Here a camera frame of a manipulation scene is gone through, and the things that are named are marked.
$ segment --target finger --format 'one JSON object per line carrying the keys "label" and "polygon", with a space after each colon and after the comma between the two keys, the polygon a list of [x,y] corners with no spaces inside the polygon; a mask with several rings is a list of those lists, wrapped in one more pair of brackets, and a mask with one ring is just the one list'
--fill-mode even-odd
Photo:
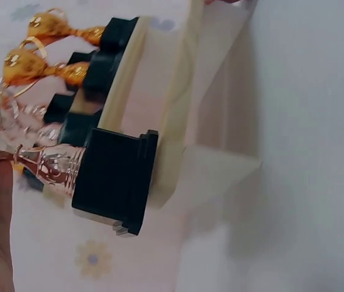
{"label": "finger", "polygon": [[13,173],[9,162],[0,162],[0,251],[10,257]]}

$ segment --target black plastic base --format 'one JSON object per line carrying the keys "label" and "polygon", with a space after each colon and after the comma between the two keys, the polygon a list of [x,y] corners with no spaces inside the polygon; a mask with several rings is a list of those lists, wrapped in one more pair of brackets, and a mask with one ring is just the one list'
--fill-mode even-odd
{"label": "black plastic base", "polygon": [[71,96],[55,94],[43,117],[45,124],[63,123],[73,104],[75,93]]}
{"label": "black plastic base", "polygon": [[76,181],[72,207],[121,221],[138,235],[153,172],[158,132],[139,138],[95,128]]}
{"label": "black plastic base", "polygon": [[70,144],[75,147],[86,146],[91,130],[97,127],[102,111],[93,116],[68,113],[63,123],[58,144]]}
{"label": "black plastic base", "polygon": [[43,191],[44,184],[28,169],[24,168],[23,176],[26,178],[27,184],[31,189],[38,190],[39,192]]}
{"label": "black plastic base", "polygon": [[[102,34],[99,51],[72,54],[68,64],[81,61],[90,63],[82,84],[87,100],[105,103],[138,19],[112,18]],[[78,87],[68,84],[66,88],[78,90]]]}

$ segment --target trophy base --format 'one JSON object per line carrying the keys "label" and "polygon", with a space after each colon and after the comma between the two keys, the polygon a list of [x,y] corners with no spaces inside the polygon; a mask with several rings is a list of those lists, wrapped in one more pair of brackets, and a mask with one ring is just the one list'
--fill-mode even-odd
{"label": "trophy base", "polygon": [[70,144],[75,147],[84,147],[91,130],[97,127],[102,111],[93,116],[86,114],[68,113],[63,122],[58,144]]}
{"label": "trophy base", "polygon": [[27,185],[33,189],[41,192],[43,190],[44,184],[37,177],[30,172],[28,169],[23,168],[23,177],[26,179]]}
{"label": "trophy base", "polygon": [[[99,51],[72,54],[68,64],[81,61],[90,63],[82,84],[88,101],[105,103],[138,19],[112,18],[102,34]],[[66,88],[70,91],[78,90],[78,87],[68,84]]]}
{"label": "trophy base", "polygon": [[43,122],[45,124],[63,123],[73,104],[74,97],[75,94],[72,96],[55,94],[47,108],[46,114],[44,114]]}
{"label": "trophy base", "polygon": [[86,218],[116,221],[118,235],[138,235],[157,143],[157,131],[149,130],[135,138],[93,129],[77,176],[72,207],[86,212]]}

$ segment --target trophy stem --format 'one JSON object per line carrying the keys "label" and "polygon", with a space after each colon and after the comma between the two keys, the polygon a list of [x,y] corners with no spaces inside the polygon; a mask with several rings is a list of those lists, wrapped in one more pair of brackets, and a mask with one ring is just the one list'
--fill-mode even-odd
{"label": "trophy stem", "polygon": [[13,155],[15,164],[30,170],[51,190],[72,197],[85,148],[70,145],[37,147],[23,150],[18,147]]}

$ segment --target white wall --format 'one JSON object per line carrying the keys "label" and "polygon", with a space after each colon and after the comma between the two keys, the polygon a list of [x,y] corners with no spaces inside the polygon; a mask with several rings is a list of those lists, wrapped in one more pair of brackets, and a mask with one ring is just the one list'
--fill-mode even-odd
{"label": "white wall", "polygon": [[192,216],[177,291],[343,292],[344,1],[260,0],[204,104],[264,167]]}

